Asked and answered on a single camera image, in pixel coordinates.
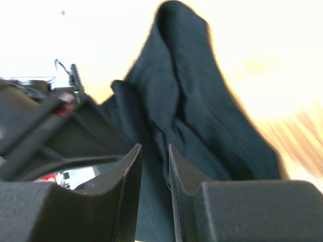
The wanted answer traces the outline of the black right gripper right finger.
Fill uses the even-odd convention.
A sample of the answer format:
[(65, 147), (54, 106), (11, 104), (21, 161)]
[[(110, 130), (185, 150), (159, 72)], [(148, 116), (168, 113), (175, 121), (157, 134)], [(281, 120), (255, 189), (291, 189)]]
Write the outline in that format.
[(322, 193), (301, 180), (215, 181), (169, 146), (176, 241), (322, 241)]

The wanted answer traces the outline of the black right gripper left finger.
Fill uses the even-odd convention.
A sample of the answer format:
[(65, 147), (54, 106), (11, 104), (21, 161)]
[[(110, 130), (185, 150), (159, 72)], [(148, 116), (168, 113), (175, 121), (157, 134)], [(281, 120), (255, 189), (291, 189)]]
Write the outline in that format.
[(1, 241), (134, 241), (141, 174), (137, 144), (75, 190), (52, 182), (2, 182)]

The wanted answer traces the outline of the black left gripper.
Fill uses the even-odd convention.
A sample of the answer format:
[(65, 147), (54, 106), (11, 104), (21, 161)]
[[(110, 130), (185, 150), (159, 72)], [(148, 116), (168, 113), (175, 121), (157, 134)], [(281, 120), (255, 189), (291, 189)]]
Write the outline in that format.
[(1, 81), (1, 180), (119, 161), (131, 141), (89, 96), (54, 93), (36, 102)]

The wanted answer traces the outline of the black t-shirt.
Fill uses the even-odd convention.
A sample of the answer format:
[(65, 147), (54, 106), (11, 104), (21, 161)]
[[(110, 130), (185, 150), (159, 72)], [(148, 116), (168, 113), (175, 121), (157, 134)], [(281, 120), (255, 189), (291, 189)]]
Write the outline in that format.
[(179, 1), (160, 5), (140, 57), (100, 107), (143, 146), (136, 239), (174, 241), (168, 146), (214, 180), (279, 179), (278, 158), (232, 100), (206, 22)]

